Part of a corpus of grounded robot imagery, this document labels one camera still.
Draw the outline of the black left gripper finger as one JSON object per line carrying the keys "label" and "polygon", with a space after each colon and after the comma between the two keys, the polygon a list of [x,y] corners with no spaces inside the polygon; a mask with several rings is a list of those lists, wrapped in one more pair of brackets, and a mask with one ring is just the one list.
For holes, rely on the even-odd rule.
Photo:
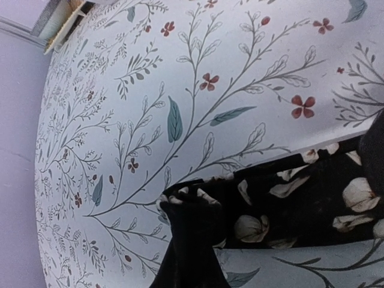
{"label": "black left gripper finger", "polygon": [[229,287],[214,252],[225,239],[221,204],[207,194],[162,196],[172,238],[153,287]]}

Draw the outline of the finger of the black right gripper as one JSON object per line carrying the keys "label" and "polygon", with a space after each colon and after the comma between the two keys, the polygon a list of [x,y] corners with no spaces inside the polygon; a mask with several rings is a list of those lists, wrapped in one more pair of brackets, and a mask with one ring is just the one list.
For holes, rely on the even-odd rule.
{"label": "finger of the black right gripper", "polygon": [[380,112],[367,132],[361,136],[358,154],[372,192],[383,204],[383,112]]}

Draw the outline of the black white floral tie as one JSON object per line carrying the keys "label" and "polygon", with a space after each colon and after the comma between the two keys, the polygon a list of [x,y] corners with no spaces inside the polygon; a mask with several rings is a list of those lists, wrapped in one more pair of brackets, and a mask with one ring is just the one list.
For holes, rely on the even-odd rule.
{"label": "black white floral tie", "polygon": [[174,194],[207,194],[221,204],[225,239],[215,248],[343,245],[372,239],[383,218],[358,149],[346,143],[312,153],[311,160],[297,154],[225,177],[176,184],[157,200],[167,221],[159,202]]}

